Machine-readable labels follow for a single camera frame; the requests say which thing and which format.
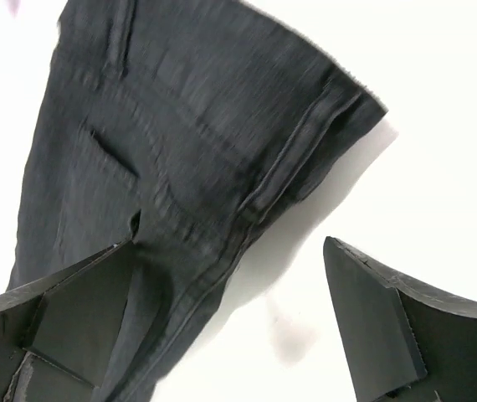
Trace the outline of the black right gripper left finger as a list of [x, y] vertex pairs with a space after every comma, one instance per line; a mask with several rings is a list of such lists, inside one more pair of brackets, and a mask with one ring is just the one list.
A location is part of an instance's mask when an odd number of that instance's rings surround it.
[[0, 401], [88, 401], [105, 378], [135, 247], [113, 245], [0, 295]]

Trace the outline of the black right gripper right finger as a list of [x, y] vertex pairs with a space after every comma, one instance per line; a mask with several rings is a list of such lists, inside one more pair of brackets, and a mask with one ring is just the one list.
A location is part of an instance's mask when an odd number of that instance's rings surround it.
[[357, 400], [477, 402], [477, 301], [337, 238], [323, 256]]

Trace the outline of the black trousers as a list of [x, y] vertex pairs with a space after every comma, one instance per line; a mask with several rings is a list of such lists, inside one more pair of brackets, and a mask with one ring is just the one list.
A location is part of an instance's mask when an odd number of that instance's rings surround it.
[[244, 252], [386, 115], [328, 55], [237, 1], [69, 1], [23, 175], [21, 286], [132, 238], [94, 401], [148, 401]]

